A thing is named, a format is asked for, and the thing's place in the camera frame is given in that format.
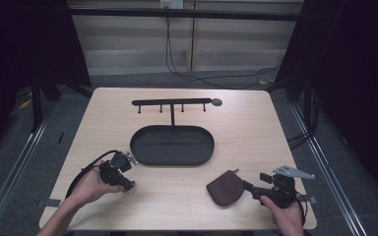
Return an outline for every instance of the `black oval tray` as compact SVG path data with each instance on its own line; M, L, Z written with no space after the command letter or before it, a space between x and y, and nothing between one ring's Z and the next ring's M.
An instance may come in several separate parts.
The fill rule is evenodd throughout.
M145 165L197 166L214 152L214 138L198 126L146 126L130 143L134 158Z

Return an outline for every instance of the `person's left hand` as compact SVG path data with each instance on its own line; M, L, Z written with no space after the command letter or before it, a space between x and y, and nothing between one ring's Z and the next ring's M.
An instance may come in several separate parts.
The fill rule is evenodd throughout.
M98 161L94 166L103 164L103 160ZM76 185L73 193L69 197L79 206L92 203L107 193L118 193L124 190L120 185L107 185L103 183L99 176L99 169L91 169Z

